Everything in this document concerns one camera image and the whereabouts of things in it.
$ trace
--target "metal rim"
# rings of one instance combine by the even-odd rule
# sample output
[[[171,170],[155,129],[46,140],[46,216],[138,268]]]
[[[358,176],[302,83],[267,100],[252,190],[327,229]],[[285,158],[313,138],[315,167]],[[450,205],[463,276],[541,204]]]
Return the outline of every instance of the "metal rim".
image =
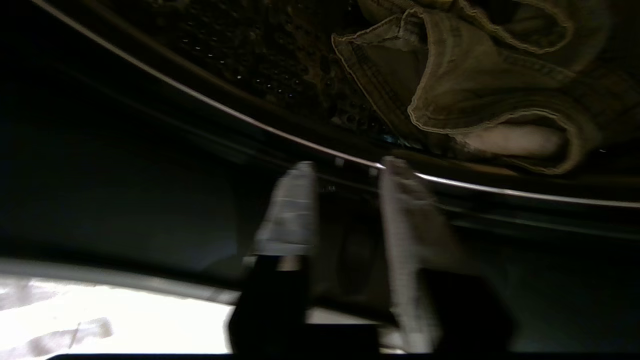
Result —
[[[125,51],[121,50],[120,48],[118,48],[117,46],[109,43],[107,40],[104,40],[102,37],[98,36],[97,34],[95,34],[94,32],[92,32],[91,30],[87,29],[86,27],[84,27],[83,25],[81,25],[80,23],[76,22],[74,19],[71,19],[69,16],[65,15],[64,13],[62,13],[61,11],[59,11],[57,8],[51,6],[46,0],[31,0],[32,3],[36,4],[37,6],[41,7],[43,10],[45,10],[46,12],[50,13],[51,15],[53,15],[54,17],[58,18],[59,20],[61,20],[62,22],[64,22],[65,24],[71,26],[72,28],[74,28],[75,30],[77,30],[78,32],[82,33],[83,35],[87,36],[88,38],[92,39],[93,41],[95,41],[96,43],[100,44],[102,47],[106,48],[107,50],[111,51],[112,53],[117,54],[118,56],[120,56],[121,58],[127,60],[128,62],[132,63],[133,65],[137,66],[138,68],[140,68],[141,70],[144,70],[145,72],[148,72],[149,74],[155,76],[156,78],[164,81],[165,83],[174,86],[175,88],[178,88],[179,90],[183,91],[184,93],[208,104],[211,106],[214,106],[215,108],[222,110],[226,113],[228,113],[229,115],[235,116],[238,119],[241,119],[245,122],[248,122],[254,126],[260,127],[263,130],[269,131],[273,134],[282,136],[286,139],[292,140],[294,142],[300,143],[302,145],[311,147],[313,149],[325,152],[327,154],[331,154],[332,156],[336,156],[338,158],[343,158],[346,160],[351,160],[354,161],[356,163],[362,164],[362,165],[366,165],[368,167],[372,167],[372,168],[384,168],[384,166],[382,166],[380,163],[375,163],[373,161],[369,161],[369,160],[365,160],[362,158],[357,158],[355,156],[351,156],[348,154],[344,154],[343,152],[339,152],[339,151],[335,151],[333,149],[329,149],[327,147],[324,147],[322,145],[318,145],[316,143],[304,140],[302,138],[298,138],[297,136],[293,136],[290,134],[287,134],[283,131],[280,131],[274,127],[271,126],[267,126],[261,122],[259,122],[258,120],[255,120],[245,114],[242,114],[236,110],[233,110],[232,108],[229,108],[228,106],[225,106],[224,104],[219,103],[218,101],[215,101],[199,92],[197,92],[196,90],[193,90],[192,88],[183,85],[182,83],[179,83],[178,81],[169,78],[168,76],[162,74],[161,72],[153,69],[152,67],[149,67],[148,65],[146,65],[145,63],[143,63],[142,61],[139,61],[138,59],[134,58],[133,56],[129,55],[128,53],[126,53]],[[427,174],[421,174],[421,173],[416,173],[418,176],[427,179],[428,181],[432,181],[434,183],[440,183],[440,184],[446,184],[446,185],[450,185],[450,186],[456,186],[459,188],[466,188],[466,189],[470,189],[470,190],[477,190],[477,191],[481,191],[481,192],[490,192],[490,193],[496,193],[496,194],[501,194],[501,195],[510,195],[510,196],[517,196],[517,197],[527,197],[530,199],[539,199],[539,200],[549,200],[549,201],[560,201],[560,202],[571,202],[574,204],[587,204],[587,205],[597,205],[597,206],[614,206],[614,207],[619,207],[619,208],[640,208],[640,202],[626,202],[626,201],[616,201],[616,200],[600,200],[600,199],[585,199],[585,198],[579,198],[579,197],[566,197],[566,196],[560,196],[560,195],[548,195],[548,194],[542,194],[542,193],[532,193],[532,192],[524,192],[524,191],[520,191],[520,190],[511,190],[511,189],[503,189],[503,188],[494,188],[492,186],[485,186],[485,185],[478,185],[478,184],[472,184],[472,183],[465,183],[463,181],[457,181],[457,180],[451,180],[451,179],[445,179],[442,177],[437,177],[437,176],[431,176],[431,175],[427,175]]]

